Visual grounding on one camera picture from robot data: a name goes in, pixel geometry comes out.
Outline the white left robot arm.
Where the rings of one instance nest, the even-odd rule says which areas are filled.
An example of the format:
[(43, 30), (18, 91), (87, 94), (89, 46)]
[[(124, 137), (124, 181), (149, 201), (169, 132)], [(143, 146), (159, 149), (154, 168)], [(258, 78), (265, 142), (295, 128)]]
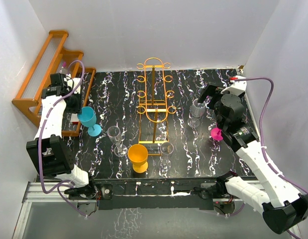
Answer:
[(55, 73), (51, 74), (51, 84), (42, 90), (39, 128), (34, 139), (27, 142), (26, 150), (46, 194), (52, 189), (45, 188), (44, 177), (59, 179), (55, 188), (67, 186), (65, 194), (71, 197), (91, 199), (97, 194), (91, 175), (75, 164), (71, 150), (62, 139), (64, 113), (82, 111), (82, 82), (83, 78)]

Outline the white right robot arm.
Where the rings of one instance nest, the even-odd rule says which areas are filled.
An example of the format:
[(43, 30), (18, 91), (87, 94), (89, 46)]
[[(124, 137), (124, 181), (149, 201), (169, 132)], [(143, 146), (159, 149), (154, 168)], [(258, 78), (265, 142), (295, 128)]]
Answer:
[(273, 232), (281, 234), (308, 217), (308, 193), (283, 176), (268, 157), (262, 135), (243, 120), (241, 99), (248, 79), (233, 77), (230, 81), (226, 88), (207, 83), (197, 102), (202, 104), (210, 97), (208, 108), (214, 112), (224, 142), (248, 165), (264, 189), (229, 171), (217, 177), (216, 191), (224, 198), (233, 195), (242, 199), (262, 215)]

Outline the clear flute glass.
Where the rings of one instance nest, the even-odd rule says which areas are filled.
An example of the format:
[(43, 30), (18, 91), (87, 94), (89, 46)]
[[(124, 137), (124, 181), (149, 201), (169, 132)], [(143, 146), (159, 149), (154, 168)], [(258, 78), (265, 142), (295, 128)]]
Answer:
[(122, 143), (122, 135), (119, 127), (111, 126), (107, 130), (107, 135), (114, 145), (114, 154), (117, 157), (124, 157), (127, 155), (127, 147)]

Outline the blue plastic wine glass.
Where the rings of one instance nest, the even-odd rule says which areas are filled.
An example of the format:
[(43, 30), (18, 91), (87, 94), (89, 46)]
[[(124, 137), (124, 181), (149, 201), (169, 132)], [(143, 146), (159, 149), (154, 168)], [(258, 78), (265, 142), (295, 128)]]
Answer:
[(102, 132), (102, 128), (97, 124), (96, 112), (91, 107), (82, 107), (78, 114), (78, 120), (84, 127), (88, 128), (88, 135), (96, 137)]

